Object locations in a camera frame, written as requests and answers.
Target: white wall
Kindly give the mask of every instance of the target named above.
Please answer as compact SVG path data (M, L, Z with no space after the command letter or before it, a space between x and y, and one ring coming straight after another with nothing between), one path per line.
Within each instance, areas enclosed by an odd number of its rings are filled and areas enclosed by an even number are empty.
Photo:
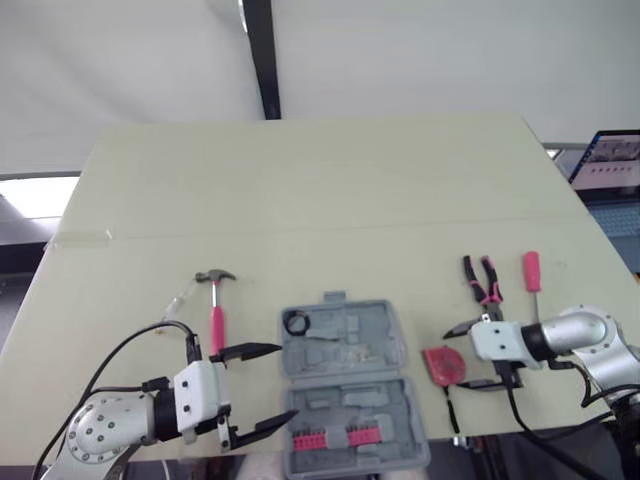
M237 0L0 1L0 175L80 170L115 124L259 118Z
M640 126L640 0L273 10L285 117L510 110L546 142ZM115 124L260 118L237 0L0 1L0 175L79 170Z
M640 127L639 0L273 0L273 9L289 117L509 110L544 142Z

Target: gray tool case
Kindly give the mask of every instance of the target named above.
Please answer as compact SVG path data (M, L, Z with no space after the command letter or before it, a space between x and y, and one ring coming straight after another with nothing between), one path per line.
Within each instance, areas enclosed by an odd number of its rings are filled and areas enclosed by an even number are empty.
M406 364L406 345L389 302L347 302L345 292L327 292L324 303L287 308L280 320L284 374L292 380L286 408L300 412L284 431L289 479L428 465L431 453L415 389L398 373ZM351 439L362 438L350 432L366 434L371 427L378 428L377 443L349 446ZM323 448L294 450L294 442L318 434Z

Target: hammer head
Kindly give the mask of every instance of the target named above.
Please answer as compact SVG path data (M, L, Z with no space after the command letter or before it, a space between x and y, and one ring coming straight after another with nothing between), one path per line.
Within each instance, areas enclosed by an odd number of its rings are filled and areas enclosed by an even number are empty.
M196 273L196 282L213 282L218 283L223 278L230 278L235 280L236 276L233 273L229 273L226 270L209 270L208 272Z

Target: tool case lid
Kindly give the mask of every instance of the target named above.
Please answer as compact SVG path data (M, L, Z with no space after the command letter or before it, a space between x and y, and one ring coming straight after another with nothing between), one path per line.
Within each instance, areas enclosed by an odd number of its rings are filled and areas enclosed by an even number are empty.
M317 305L289 307L280 318L282 365L292 380L398 370L407 353L386 300L347 301L325 292Z

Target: hammer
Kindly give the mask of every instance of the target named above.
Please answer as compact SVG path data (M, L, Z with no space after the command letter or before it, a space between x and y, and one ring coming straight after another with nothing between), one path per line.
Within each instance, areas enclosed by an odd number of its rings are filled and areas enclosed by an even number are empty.
M196 282L211 282L211 352L214 355L224 348L224 311L218 305L218 287L223 278L235 280L236 276L226 270L196 273Z

